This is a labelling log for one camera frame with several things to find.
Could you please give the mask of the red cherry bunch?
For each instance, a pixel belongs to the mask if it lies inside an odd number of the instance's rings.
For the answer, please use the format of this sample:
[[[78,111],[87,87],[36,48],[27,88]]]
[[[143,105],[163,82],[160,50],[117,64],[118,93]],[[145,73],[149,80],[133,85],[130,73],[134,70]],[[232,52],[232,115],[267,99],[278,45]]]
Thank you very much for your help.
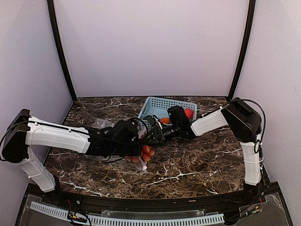
[[[138,163],[140,159],[144,162],[149,162],[151,160],[151,157],[154,155],[155,155],[155,150],[151,146],[144,145],[142,147],[142,152],[140,157],[126,156],[125,159],[133,163]]]

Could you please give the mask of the orange persimmon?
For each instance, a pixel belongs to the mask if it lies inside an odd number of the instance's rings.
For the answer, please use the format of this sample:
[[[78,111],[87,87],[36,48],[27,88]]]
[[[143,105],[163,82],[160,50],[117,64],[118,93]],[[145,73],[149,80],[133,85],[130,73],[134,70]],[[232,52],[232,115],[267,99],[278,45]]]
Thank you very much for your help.
[[[163,124],[169,124],[170,123],[170,119],[168,117],[161,118],[159,121]]]

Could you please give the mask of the light blue plastic basket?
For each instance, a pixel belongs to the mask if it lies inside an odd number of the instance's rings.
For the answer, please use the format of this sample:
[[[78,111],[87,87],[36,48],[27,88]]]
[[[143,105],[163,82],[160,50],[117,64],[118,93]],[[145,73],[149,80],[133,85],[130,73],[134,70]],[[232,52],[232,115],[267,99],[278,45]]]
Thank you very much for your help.
[[[148,115],[155,115],[159,119],[168,117],[167,110],[173,106],[181,106],[183,109],[191,109],[193,111],[192,120],[197,117],[197,105],[195,103],[184,102],[173,99],[166,99],[160,97],[147,97],[145,100],[138,118],[143,120]]]

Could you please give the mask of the red apple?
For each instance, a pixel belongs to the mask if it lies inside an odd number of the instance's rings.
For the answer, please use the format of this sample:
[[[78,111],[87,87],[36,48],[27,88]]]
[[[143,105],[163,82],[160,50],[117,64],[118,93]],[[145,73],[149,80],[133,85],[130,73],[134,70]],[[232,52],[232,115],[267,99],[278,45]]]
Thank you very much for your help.
[[[192,110],[192,109],[186,108],[186,109],[184,110],[184,112],[185,112],[185,115],[187,116],[187,118],[188,118],[189,120],[193,118],[193,110]]]

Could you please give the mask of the clear zip top bag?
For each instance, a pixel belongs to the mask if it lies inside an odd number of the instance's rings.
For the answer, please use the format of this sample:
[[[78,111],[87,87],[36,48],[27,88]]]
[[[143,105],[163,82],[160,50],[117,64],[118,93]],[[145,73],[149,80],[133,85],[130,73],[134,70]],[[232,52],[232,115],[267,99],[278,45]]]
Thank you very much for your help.
[[[133,121],[133,124],[138,127],[138,137],[142,138],[144,135],[146,135],[147,131],[149,131],[147,124],[138,118],[132,118],[132,121]],[[96,121],[92,124],[92,128],[103,129],[106,127],[113,127],[114,125],[115,125],[115,123],[113,123],[113,122],[97,118]],[[138,163],[140,165],[139,168],[142,171],[147,170],[147,168],[148,168],[147,162],[144,161],[142,159],[142,157],[138,157]]]

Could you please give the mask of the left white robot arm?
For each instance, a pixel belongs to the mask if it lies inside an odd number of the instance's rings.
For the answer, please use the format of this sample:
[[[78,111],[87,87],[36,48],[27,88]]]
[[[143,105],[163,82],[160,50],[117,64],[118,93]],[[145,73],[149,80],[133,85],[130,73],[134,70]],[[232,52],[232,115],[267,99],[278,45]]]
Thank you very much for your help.
[[[0,141],[0,159],[18,165],[56,205],[66,202],[66,194],[59,189],[58,179],[38,160],[33,145],[104,158],[139,157],[143,151],[139,130],[131,121],[120,120],[102,129],[68,127],[33,117],[28,109],[21,110]]]

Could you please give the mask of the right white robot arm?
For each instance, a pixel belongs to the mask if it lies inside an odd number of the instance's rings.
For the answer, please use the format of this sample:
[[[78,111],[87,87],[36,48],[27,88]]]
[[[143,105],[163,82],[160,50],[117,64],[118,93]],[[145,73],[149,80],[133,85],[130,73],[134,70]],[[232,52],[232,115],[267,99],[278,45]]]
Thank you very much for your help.
[[[224,106],[191,120],[179,105],[168,108],[170,126],[162,126],[154,116],[147,116],[151,130],[143,140],[149,145],[162,144],[174,137],[186,140],[195,139],[212,130],[228,126],[240,142],[245,163],[245,184],[251,185],[240,193],[240,200],[250,204],[258,197],[256,185],[261,180],[262,138],[266,126],[266,117],[260,116],[247,104],[247,99],[236,98]]]

